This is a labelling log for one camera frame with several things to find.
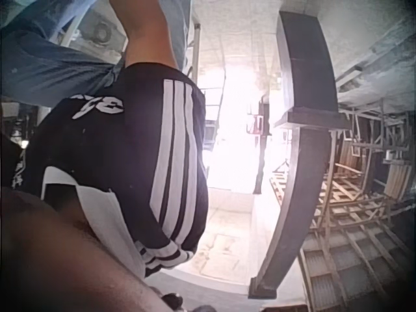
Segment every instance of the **skin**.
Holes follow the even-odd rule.
[[[126,66],[156,62],[177,68],[158,0],[112,0],[127,33]],[[146,284],[111,257],[95,238],[77,200],[60,213],[42,200],[1,190],[1,266],[21,300],[67,310],[171,311]],[[7,283],[7,276],[2,284]]]

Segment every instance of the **black jersey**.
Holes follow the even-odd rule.
[[[98,239],[141,277],[190,259],[205,229],[205,98],[180,71],[139,63],[40,124],[13,185],[73,185]]]

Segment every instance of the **sleeve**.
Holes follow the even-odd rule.
[[[73,117],[75,179],[115,193],[147,266],[185,262],[208,210],[203,94],[180,71],[134,64],[94,99]]]

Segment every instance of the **person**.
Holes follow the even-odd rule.
[[[67,304],[167,311],[136,291],[146,276],[192,258],[208,208],[205,100],[178,70],[190,1],[110,0],[129,40],[120,71],[47,41],[91,3],[37,0],[2,30],[5,96],[49,107],[63,98],[22,151],[12,182],[53,210],[13,218],[19,231],[8,227],[10,241],[20,249],[2,252],[2,263],[24,259],[47,281],[38,291]]]

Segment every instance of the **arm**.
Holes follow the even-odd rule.
[[[169,28],[159,0],[110,0],[129,40],[126,67],[155,62],[177,68]]]
[[[94,239],[38,198],[2,188],[1,201],[2,269],[15,270],[27,298],[92,311],[171,311]]]

